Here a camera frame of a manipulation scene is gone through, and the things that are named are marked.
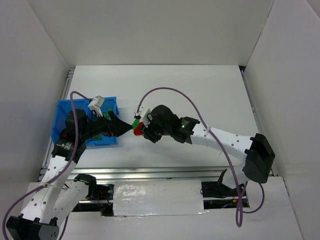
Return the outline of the red round lego brick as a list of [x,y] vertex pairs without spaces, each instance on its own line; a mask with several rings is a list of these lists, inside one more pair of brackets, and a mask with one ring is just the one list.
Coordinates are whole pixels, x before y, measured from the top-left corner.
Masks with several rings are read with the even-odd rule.
[[133,134],[134,134],[135,136],[142,136],[144,133],[143,133],[143,131],[141,130],[141,127],[143,127],[143,126],[144,126],[143,122],[140,122],[140,123],[136,126],[136,128],[133,130]]

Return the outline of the green sloped lego brick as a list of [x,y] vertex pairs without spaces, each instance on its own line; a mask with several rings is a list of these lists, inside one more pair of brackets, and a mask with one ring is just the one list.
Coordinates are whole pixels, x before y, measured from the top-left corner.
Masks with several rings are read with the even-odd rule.
[[94,140],[95,140],[95,141],[100,141],[101,138],[102,138],[102,137],[101,137],[100,135],[98,135],[98,136],[96,136],[96,137],[94,138]]

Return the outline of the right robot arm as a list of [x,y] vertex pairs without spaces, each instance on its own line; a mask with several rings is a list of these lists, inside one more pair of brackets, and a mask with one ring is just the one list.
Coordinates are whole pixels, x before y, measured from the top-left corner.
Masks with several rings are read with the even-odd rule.
[[248,181],[259,184],[268,181],[275,152],[263,134],[244,136],[205,126],[198,119],[178,117],[165,105],[158,105],[153,110],[140,108],[135,117],[141,117],[139,130],[153,143],[163,136],[170,136],[179,143],[213,148],[240,160],[240,164],[220,175],[218,181],[223,186],[235,189],[236,185]]

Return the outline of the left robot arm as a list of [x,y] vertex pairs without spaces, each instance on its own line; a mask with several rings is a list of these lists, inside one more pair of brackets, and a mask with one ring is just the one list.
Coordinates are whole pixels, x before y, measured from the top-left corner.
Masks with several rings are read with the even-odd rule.
[[56,240],[61,224],[78,202],[97,195],[97,179],[89,174],[78,174],[66,190],[64,187],[87,148],[87,140],[99,135],[119,137],[132,130],[132,125],[120,120],[113,111],[108,115],[90,119],[82,109],[68,113],[41,183],[26,193],[31,196],[29,203],[18,216],[6,214],[3,219],[6,239]]

